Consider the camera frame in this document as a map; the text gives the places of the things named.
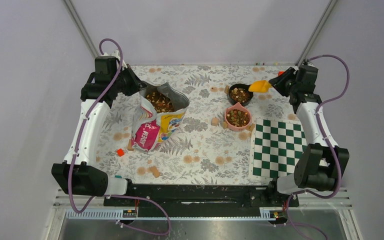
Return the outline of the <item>pet food bag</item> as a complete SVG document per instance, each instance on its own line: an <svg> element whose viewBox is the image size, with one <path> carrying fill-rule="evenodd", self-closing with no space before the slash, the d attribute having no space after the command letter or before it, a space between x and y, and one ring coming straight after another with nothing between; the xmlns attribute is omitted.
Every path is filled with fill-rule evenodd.
<svg viewBox="0 0 384 240"><path fill-rule="evenodd" d="M169 83L152 85L139 91L139 106L133 115L131 145L149 152L168 140L181 125L190 101Z"/></svg>

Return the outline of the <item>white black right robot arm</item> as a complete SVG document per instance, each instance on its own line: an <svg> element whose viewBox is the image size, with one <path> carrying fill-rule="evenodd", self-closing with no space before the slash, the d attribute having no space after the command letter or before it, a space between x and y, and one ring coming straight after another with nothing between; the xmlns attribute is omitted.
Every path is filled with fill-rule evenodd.
<svg viewBox="0 0 384 240"><path fill-rule="evenodd" d="M281 205L289 194L330 191L335 195L341 187L350 154L339 147L329 131L322 99L314 92L317 76L316 67L300 65L269 80L279 94L289 98L307 142L294 172L278 177L274 180L276 187L267 191L267 201L273 206Z"/></svg>

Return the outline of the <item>yellow plastic scoop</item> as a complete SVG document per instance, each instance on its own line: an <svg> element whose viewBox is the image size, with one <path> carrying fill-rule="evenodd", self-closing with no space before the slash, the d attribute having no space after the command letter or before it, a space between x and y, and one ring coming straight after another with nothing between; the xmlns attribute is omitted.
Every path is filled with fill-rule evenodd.
<svg viewBox="0 0 384 240"><path fill-rule="evenodd" d="M272 85L267 80L259 80L250 84L248 87L249 92L253 93L267 93Z"/></svg>

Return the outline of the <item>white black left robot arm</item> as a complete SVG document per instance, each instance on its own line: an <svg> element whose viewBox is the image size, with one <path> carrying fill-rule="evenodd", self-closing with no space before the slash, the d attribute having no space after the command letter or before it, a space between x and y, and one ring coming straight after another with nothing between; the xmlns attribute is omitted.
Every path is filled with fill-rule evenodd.
<svg viewBox="0 0 384 240"><path fill-rule="evenodd" d="M124 206L132 204L135 192L123 178L110 177L94 166L104 122L119 94L132 96L145 88L120 52L104 53L95 61L95 70L81 89L79 121L62 163L51 174L64 193L83 196L116 195Z"/></svg>

